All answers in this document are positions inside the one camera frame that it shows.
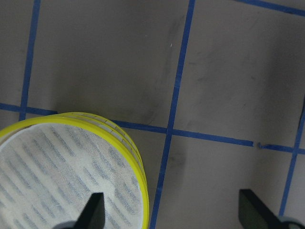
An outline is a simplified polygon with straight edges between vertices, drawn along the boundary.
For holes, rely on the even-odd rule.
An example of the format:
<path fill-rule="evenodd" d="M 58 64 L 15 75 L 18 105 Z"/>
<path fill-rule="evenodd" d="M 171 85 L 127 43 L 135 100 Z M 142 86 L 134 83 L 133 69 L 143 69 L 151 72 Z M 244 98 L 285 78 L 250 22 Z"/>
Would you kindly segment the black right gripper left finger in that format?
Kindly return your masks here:
<path fill-rule="evenodd" d="M 73 229 L 103 229 L 105 203 L 103 193 L 93 193 L 75 222 Z"/>

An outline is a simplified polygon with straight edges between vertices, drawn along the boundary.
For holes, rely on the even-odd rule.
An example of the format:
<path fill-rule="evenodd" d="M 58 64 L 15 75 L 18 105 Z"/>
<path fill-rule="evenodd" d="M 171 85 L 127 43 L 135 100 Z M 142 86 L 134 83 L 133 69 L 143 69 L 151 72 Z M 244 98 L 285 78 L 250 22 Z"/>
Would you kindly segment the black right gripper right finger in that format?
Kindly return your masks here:
<path fill-rule="evenodd" d="M 239 222 L 243 229 L 289 229 L 250 189 L 239 190 Z"/>

